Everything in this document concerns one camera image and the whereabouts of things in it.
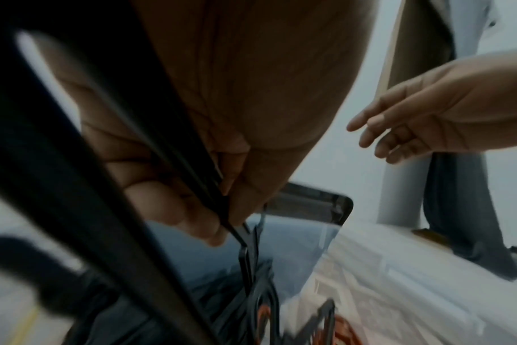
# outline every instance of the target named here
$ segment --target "yellow strip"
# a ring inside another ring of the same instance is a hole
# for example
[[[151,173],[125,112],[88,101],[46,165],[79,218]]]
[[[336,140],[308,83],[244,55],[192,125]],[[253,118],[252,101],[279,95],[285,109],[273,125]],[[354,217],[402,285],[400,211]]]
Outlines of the yellow strip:
[[[26,318],[18,325],[16,328],[16,334],[14,334],[14,337],[7,345],[22,345],[26,341],[38,316],[39,308],[33,307],[33,309],[27,314]]]

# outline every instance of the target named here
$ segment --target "white surface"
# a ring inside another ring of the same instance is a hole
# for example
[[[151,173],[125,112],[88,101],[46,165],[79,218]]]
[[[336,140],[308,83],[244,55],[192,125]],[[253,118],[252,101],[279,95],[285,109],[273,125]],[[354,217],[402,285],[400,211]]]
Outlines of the white surface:
[[[414,299],[405,300],[404,295],[394,290],[393,284],[390,291],[383,292],[400,298],[424,322],[436,323],[429,326],[435,327],[448,340],[458,340],[457,343],[470,340],[467,332],[479,334],[483,330],[481,320],[494,323],[517,337],[517,284],[500,279],[451,251],[412,235],[407,228],[347,222],[340,230],[341,236],[376,254],[375,262],[381,258],[380,265],[357,263],[361,278],[370,276],[371,284],[389,288],[388,272],[394,269],[395,280],[391,279],[391,282],[403,287]],[[338,255],[336,259],[339,260],[339,257],[352,255],[352,251],[342,252],[343,247],[338,243],[342,242],[337,238],[331,245],[331,256]],[[362,251],[360,249],[360,257],[365,257]],[[348,259],[348,263],[356,264],[354,259]],[[434,298],[427,297],[424,289],[434,294]],[[425,304],[412,304],[411,301],[416,299]],[[444,320],[452,325],[442,325],[439,313],[448,317]]]
[[[331,127],[291,180],[345,194],[355,202],[352,217],[375,222],[385,163],[372,149],[358,146],[360,133],[348,133],[349,120],[373,99],[401,0],[381,0],[369,48],[359,76]]]
[[[517,48],[517,0],[498,0],[501,27],[480,41],[478,53]],[[517,246],[517,148],[486,154],[490,191],[505,243]]]

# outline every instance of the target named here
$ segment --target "wall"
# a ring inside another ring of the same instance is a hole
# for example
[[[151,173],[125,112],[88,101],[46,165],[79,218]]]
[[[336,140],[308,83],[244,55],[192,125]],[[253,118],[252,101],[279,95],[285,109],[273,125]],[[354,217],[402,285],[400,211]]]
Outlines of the wall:
[[[497,0],[499,27],[485,35],[478,53],[517,48],[517,0]],[[486,154],[490,191],[505,243],[517,246],[517,148]]]
[[[347,133],[349,120],[373,99],[401,0],[380,0],[376,26],[359,76],[331,127],[292,176],[297,183],[353,199],[353,219],[376,222],[385,163],[358,146],[360,133]]]

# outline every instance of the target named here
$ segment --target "person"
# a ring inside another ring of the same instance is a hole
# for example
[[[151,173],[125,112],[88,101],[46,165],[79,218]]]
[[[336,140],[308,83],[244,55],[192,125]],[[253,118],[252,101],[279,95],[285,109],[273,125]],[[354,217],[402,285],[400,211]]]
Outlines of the person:
[[[237,226],[283,187],[332,122],[359,71],[377,1],[131,3],[222,172]],[[223,243],[216,214],[155,164],[55,44],[36,43],[77,103],[83,136],[140,215]]]
[[[447,63],[388,90],[348,124],[396,164],[432,152],[517,146],[517,50]]]

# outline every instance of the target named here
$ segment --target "dark gray fabric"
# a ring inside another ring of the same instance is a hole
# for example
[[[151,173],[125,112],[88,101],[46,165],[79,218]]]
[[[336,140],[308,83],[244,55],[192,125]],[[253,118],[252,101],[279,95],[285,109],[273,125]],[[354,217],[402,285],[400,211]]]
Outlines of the dark gray fabric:
[[[476,53],[491,0],[450,0],[456,57]],[[456,255],[508,280],[517,268],[503,242],[480,154],[435,153],[423,209],[430,229],[447,237]]]

